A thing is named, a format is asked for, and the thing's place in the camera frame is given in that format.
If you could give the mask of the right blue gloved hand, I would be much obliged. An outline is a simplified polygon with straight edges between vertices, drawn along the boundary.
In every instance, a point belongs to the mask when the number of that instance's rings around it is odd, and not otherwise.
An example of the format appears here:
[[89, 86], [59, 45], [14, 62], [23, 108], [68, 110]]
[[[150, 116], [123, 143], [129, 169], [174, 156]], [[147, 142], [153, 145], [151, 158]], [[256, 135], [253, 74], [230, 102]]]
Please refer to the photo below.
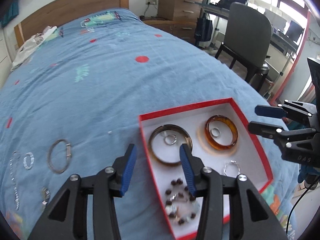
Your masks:
[[306, 180], [308, 175], [319, 175], [320, 169], [308, 165], [301, 165], [298, 175], [298, 183], [302, 183]]

